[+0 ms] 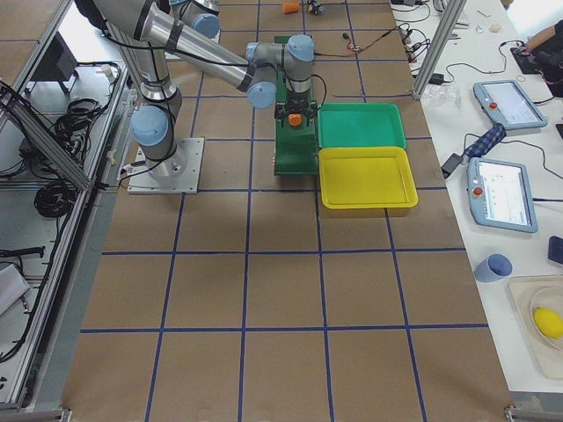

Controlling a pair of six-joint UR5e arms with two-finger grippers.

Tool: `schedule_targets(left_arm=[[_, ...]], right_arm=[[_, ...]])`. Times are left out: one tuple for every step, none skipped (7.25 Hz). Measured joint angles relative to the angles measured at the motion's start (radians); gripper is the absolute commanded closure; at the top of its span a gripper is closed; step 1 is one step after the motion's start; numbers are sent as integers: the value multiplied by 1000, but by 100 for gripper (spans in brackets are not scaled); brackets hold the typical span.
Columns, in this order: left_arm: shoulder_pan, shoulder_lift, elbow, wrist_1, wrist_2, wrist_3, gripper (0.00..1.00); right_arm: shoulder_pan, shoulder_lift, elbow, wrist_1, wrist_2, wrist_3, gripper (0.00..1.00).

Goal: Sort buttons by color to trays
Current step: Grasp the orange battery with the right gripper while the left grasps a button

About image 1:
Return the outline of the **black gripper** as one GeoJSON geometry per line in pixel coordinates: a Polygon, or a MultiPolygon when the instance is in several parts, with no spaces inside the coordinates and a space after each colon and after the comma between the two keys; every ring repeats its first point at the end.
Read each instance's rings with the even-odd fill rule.
{"type": "Polygon", "coordinates": [[[277,101],[274,108],[274,117],[284,121],[291,114],[300,114],[307,120],[317,118],[317,101],[312,97],[311,90],[296,92],[286,90],[285,99],[277,101]]]}

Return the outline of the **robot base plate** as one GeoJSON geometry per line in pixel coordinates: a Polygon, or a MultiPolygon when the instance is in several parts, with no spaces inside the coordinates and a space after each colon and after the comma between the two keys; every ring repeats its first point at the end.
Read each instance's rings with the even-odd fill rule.
{"type": "Polygon", "coordinates": [[[143,164],[128,170],[127,191],[130,194],[196,194],[201,174],[204,150],[203,138],[181,138],[176,141],[175,154],[148,171],[156,163],[145,160],[143,150],[138,147],[136,160],[143,164]]]}

